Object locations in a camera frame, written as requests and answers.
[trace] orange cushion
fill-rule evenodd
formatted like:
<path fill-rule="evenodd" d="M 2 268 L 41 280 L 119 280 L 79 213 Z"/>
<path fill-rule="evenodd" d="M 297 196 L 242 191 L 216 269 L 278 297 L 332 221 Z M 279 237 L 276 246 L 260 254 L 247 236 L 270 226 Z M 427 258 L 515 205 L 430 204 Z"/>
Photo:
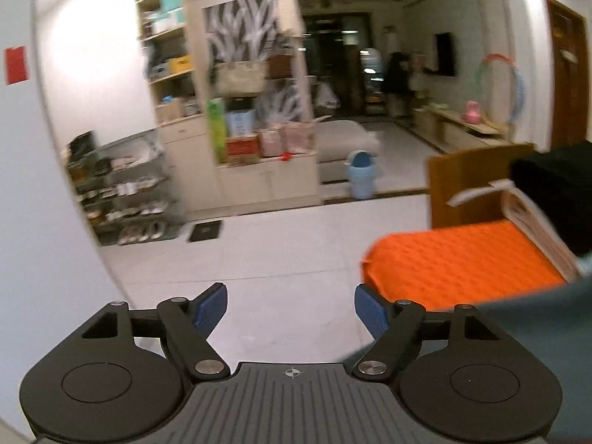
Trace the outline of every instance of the orange cushion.
<path fill-rule="evenodd" d="M 363 281 L 391 302 L 427 310 L 551 289 L 565 281 L 513 223 L 502 220 L 378 240 L 362 261 Z"/>

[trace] white sofa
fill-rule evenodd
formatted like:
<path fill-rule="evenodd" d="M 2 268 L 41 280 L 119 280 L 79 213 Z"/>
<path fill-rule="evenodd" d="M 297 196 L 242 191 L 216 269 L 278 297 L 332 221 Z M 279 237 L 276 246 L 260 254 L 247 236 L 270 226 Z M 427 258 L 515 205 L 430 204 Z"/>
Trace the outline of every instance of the white sofa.
<path fill-rule="evenodd" d="M 345 162 L 354 150 L 378 157 L 380 141 L 353 120 L 334 120 L 316 124 L 316 140 L 321 182 L 347 180 Z"/>

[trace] hula hoop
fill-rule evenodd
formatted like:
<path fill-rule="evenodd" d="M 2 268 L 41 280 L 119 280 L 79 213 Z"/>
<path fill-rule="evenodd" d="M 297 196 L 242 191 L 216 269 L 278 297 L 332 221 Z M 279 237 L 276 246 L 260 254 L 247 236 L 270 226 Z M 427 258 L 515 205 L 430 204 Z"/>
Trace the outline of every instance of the hula hoop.
<path fill-rule="evenodd" d="M 516 80 L 516 90 L 517 90 L 516 91 L 516 99 L 514 101 L 514 108 L 512 109 L 512 112 L 510 114 L 510 119 L 504 125 L 508 126 L 508 125 L 516 124 L 516 122 L 520 118 L 520 115 L 522 114 L 522 111 L 524 110 L 524 105 L 525 105 L 525 101 L 526 101 L 526 87 L 525 87 L 525 83 L 524 83 L 524 78 L 522 77 L 520 70 L 518 70 L 516 63 L 514 61 L 512 61 L 512 59 L 510 57 L 507 57 L 506 55 L 503 55 L 501 53 L 490 53 L 481 61 L 479 68 L 477 69 L 477 73 L 475 74 L 475 79 L 477 81 L 477 88 L 478 88 L 479 94 L 483 95 L 482 85 L 481 85 L 481 82 L 483 79 L 483 73 L 485 72 L 485 69 L 487 68 L 487 64 L 494 61 L 494 60 L 501 60 L 501 61 L 507 63 L 510 66 L 510 68 L 512 69 L 512 73 L 514 74 L 514 79 Z M 491 126 L 493 128 L 500 126 L 499 124 L 495 124 L 491 120 L 489 120 L 489 118 L 487 118 L 487 114 L 484 111 L 482 111 L 481 113 L 482 113 L 483 120 L 489 126 Z"/>

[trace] blue gripper pad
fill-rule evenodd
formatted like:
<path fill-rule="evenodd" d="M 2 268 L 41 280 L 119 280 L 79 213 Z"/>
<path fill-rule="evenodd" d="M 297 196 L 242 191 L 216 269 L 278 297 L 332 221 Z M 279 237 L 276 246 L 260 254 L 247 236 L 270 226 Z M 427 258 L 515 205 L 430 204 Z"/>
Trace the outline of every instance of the blue gripper pad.
<path fill-rule="evenodd" d="M 354 295 L 356 314 L 374 339 L 378 339 L 389 328 L 389 316 L 383 303 L 377 301 L 366 289 L 359 285 Z"/>
<path fill-rule="evenodd" d="M 214 284 L 195 301 L 194 326 L 207 339 L 218 325 L 228 307 L 228 289 L 224 284 Z"/>

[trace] red box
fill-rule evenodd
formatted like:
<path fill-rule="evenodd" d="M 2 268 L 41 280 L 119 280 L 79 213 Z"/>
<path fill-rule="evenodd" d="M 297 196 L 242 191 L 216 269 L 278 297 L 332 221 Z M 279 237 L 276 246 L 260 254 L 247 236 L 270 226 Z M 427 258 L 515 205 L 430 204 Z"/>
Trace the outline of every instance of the red box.
<path fill-rule="evenodd" d="M 12 85 L 29 79 L 25 47 L 7 48 L 4 52 L 4 61 L 6 64 L 7 85 Z"/>
<path fill-rule="evenodd" d="M 250 165 L 260 160 L 259 138 L 237 137 L 226 139 L 226 153 L 228 154 L 228 165 Z"/>

